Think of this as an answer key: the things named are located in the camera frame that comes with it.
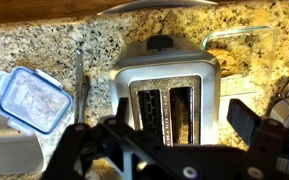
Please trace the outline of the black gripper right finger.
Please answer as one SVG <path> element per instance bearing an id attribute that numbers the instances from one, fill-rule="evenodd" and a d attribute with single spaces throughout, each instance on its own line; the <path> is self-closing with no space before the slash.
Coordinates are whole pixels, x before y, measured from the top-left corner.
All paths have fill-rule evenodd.
<path id="1" fill-rule="evenodd" d="M 261 118 L 239 99 L 229 101 L 227 120 L 248 146 L 242 170 L 246 180 L 289 180 L 289 128 Z"/>

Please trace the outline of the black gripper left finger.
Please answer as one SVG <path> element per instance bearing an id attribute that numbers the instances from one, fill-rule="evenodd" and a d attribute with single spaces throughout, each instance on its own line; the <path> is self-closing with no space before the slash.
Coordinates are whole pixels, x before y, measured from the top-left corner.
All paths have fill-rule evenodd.
<path id="1" fill-rule="evenodd" d="M 128 115 L 128 99 L 121 98 L 114 116 L 104 117 L 95 127 L 85 123 L 68 126 L 58 143 L 41 180 L 86 180 L 94 160 L 108 158 L 119 172 L 124 171 L 123 151 L 118 144 Z"/>

